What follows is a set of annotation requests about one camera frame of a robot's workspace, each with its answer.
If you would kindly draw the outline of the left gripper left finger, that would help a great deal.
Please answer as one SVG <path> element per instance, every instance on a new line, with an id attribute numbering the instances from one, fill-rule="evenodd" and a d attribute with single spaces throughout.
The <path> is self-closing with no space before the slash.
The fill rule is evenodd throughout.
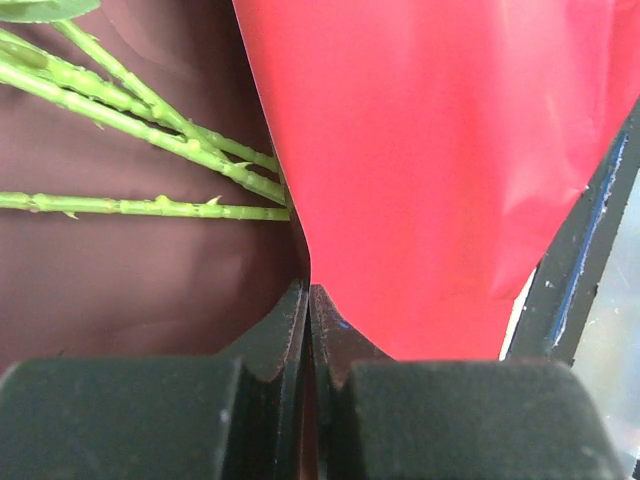
<path id="1" fill-rule="evenodd" d="M 5 479 L 293 479 L 308 286 L 211 356 L 47 358 L 1 380 Z"/>

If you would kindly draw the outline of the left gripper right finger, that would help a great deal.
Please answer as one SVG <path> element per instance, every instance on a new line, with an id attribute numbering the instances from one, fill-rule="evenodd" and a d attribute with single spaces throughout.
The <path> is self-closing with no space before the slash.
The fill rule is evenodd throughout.
<path id="1" fill-rule="evenodd" d="M 310 290 L 323 479 L 622 479 L 593 400 L 547 360 L 396 361 Z"/>

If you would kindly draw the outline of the pink rose stem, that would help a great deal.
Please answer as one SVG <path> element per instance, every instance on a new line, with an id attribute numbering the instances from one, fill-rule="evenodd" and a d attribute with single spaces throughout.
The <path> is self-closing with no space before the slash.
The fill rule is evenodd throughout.
<path id="1" fill-rule="evenodd" d="M 153 200 L 126 200 L 2 192 L 1 208 L 31 213 L 62 213 L 73 219 L 76 219 L 78 214 L 119 214 L 276 222 L 290 220 L 290 214 L 286 208 L 226 205 L 220 204 L 218 197 L 206 203 L 189 203 L 174 201 L 165 195 L 160 195 Z"/>

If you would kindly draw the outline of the white rose stem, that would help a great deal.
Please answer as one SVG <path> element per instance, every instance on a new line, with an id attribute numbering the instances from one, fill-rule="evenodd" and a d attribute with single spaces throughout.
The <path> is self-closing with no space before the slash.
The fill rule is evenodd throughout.
<path id="1" fill-rule="evenodd" d="M 27 73 L 24 69 L 10 63 L 1 63 L 1 82 L 216 171 L 240 184 L 246 190 L 279 205 L 285 204 L 284 190 L 279 184 L 247 170 L 240 163 L 233 163 L 225 159 L 219 153 L 207 151 L 203 143 L 198 140 L 183 141 L 177 136 L 151 128 L 140 120 L 128 117 L 75 92 L 64 90 L 54 83 Z"/>

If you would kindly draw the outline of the dark red wrapping paper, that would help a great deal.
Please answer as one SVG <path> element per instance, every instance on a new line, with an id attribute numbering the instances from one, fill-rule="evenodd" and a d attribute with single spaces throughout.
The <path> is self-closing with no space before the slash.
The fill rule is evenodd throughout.
<path id="1" fill-rule="evenodd" d="M 3 211 L 3 366 L 212 354 L 298 277 L 397 359 L 493 359 L 639 94 L 635 1 L 105 1 L 78 24 L 275 154 L 298 213 Z"/>

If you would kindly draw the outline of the rose bud stem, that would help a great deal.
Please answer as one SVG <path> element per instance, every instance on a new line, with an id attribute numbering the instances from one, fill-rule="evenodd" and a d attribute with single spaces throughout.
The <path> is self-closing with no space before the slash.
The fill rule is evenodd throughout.
<path id="1" fill-rule="evenodd" d="M 95 63 L 100 65 L 114 85 L 123 88 L 143 101 L 152 110 L 155 119 L 167 120 L 171 128 L 141 119 L 129 112 L 121 112 L 98 100 L 80 94 L 103 106 L 116 110 L 135 120 L 140 120 L 151 128 L 179 137 L 181 140 L 195 139 L 203 143 L 204 148 L 211 153 L 219 153 L 233 163 L 240 163 L 245 167 L 251 164 L 232 154 L 223 152 L 213 146 L 207 138 L 199 132 L 191 120 L 185 118 L 159 94 L 153 91 L 132 71 L 128 70 L 119 60 L 104 49 L 98 40 L 81 29 L 74 20 L 100 8 L 99 1 L 3 1 L 1 3 L 1 21 L 9 24 L 46 24 L 57 30 L 65 38 L 80 48 Z M 36 73 L 34 67 L 46 66 L 47 60 L 38 54 L 27 51 L 16 43 L 1 40 L 1 63 L 6 62 L 45 79 Z"/>

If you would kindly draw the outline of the peach rose stem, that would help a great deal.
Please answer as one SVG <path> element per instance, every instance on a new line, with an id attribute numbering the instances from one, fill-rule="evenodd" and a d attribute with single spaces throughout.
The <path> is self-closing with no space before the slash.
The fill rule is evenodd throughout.
<path id="1" fill-rule="evenodd" d="M 103 79 L 97 73 L 52 55 L 5 29 L 1 30 L 1 40 L 16 43 L 21 47 L 25 47 L 28 52 L 44 57 L 47 60 L 47 65 L 34 67 L 34 69 L 37 74 L 47 80 L 53 81 L 58 86 L 68 87 L 79 94 L 85 95 L 92 100 L 98 100 L 118 111 L 129 112 L 141 119 L 171 128 L 167 120 L 155 119 L 152 115 L 151 108 L 143 101 L 123 88 L 114 85 L 110 80 Z M 213 146 L 223 152 L 232 154 L 249 163 L 259 165 L 274 173 L 277 172 L 278 162 L 273 156 L 260 153 L 251 147 L 244 146 L 235 140 L 226 138 L 207 128 L 198 125 L 196 125 L 196 128 Z"/>

